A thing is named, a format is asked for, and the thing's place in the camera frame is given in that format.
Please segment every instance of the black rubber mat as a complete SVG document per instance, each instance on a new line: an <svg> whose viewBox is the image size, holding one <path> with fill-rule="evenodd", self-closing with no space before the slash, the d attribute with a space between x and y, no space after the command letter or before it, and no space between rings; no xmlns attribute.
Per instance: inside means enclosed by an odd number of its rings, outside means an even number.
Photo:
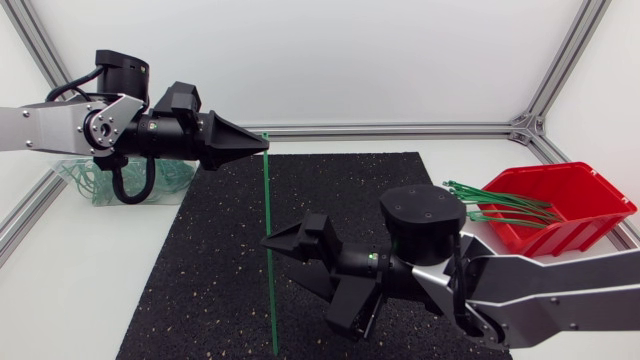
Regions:
<svg viewBox="0 0 640 360"><path fill-rule="evenodd" d="M277 231L306 211L330 216L343 241L385 243L378 197L430 183L417 153L270 156ZM274 358L262 157L198 170L120 348L122 359ZM328 304L291 283L275 257L281 359L508 359L462 338L420 304L390 300L369 341L334 335Z"/></svg>

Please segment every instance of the red bin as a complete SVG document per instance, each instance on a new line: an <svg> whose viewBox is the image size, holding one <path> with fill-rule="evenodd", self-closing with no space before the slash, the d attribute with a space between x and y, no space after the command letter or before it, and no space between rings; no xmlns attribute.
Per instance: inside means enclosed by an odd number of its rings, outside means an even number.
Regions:
<svg viewBox="0 0 640 360"><path fill-rule="evenodd" d="M548 209L562 222L543 229L491 221L509 251L527 257L558 256L585 251L637 208L589 165L581 162L511 168L484 190L528 196L552 204ZM501 205L478 205L481 210L508 210ZM492 213L494 217L539 220L530 216Z"/></svg>

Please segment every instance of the green wire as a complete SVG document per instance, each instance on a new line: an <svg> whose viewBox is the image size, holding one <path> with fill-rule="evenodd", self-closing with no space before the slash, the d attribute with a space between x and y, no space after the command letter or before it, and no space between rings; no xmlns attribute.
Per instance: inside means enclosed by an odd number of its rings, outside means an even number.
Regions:
<svg viewBox="0 0 640 360"><path fill-rule="evenodd" d="M264 133L262 137L269 140L269 134ZM271 235L271 202L269 188L269 154L265 150L263 154L264 167L264 206L265 223L267 225L267 236ZM273 276L273 254L271 249L267 249L267 270L269 273L269 306L271 308L271 338L273 343L273 354L278 356L278 326L276 321L276 290L275 278Z"/></svg>
<svg viewBox="0 0 640 360"><path fill-rule="evenodd" d="M550 208L552 206L550 203L545 201L537 200L524 195L480 190L472 186L457 183L452 180L445 181L443 185L450 187L451 189L449 189L449 191L453 195L458 197L458 199L460 199L463 203L465 203L465 205L500 205L517 209L468 211L467 216L469 216L472 221L498 221L535 228L545 228L548 224L562 221L562 218L560 218L557 214L545 210L545 208ZM546 224L524 219L491 217L484 215L485 213L502 213L531 216L539 219Z"/></svg>
<svg viewBox="0 0 640 360"><path fill-rule="evenodd" d="M467 214L478 214L478 213L480 214L483 214L483 213L518 214L518 215L525 215L525 216L533 216L542 220L550 220L550 221L555 221L556 219L551 216L544 216L544 215L538 215L538 214L532 214L532 213L527 213L523 211L514 211L514 210L478 210L478 211L467 212Z"/></svg>
<svg viewBox="0 0 640 360"><path fill-rule="evenodd" d="M179 193L189 187L195 170L183 161L164 160L156 162L156 184L145 203L162 200L166 195ZM101 171L91 160L78 159L72 165L61 164L58 171L76 183L78 192L90 199L94 205L107 205L115 199L111 187L111 172ZM125 190L138 192L146 181L144 166L132 163L122 169Z"/></svg>

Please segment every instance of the white wall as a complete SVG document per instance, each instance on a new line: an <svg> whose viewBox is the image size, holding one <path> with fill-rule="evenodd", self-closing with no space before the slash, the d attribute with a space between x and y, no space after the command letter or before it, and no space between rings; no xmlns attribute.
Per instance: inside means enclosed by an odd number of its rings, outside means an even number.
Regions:
<svg viewBox="0 0 640 360"><path fill-rule="evenodd" d="M32 0L74 76L97 48L248 123L505 122L528 105L581 0Z"/></svg>
<svg viewBox="0 0 640 360"><path fill-rule="evenodd" d="M0 10L0 107L44 101L51 90L4 10ZM1 126L0 131L11 131ZM34 151L0 152L0 221L49 168L48 155Z"/></svg>
<svg viewBox="0 0 640 360"><path fill-rule="evenodd" d="M548 114L549 138L640 206L640 2L615 0ZM640 215L632 217L640 226Z"/></svg>

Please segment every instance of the green rod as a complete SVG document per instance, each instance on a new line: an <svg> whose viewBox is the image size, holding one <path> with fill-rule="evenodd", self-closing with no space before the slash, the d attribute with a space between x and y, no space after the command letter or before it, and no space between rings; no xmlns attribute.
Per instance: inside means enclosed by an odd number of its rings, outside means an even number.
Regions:
<svg viewBox="0 0 640 360"><path fill-rule="evenodd" d="M269 134L264 133L262 137L269 139ZM263 154L264 160L264 206L265 206L265 223L267 224L267 236L271 235L271 201L269 189L269 154L265 150ZM273 353L278 356L278 326L276 321L276 289L275 278L273 276L273 254L271 249L267 249L267 272L269 273L269 306L271 307L271 339L273 343Z"/></svg>

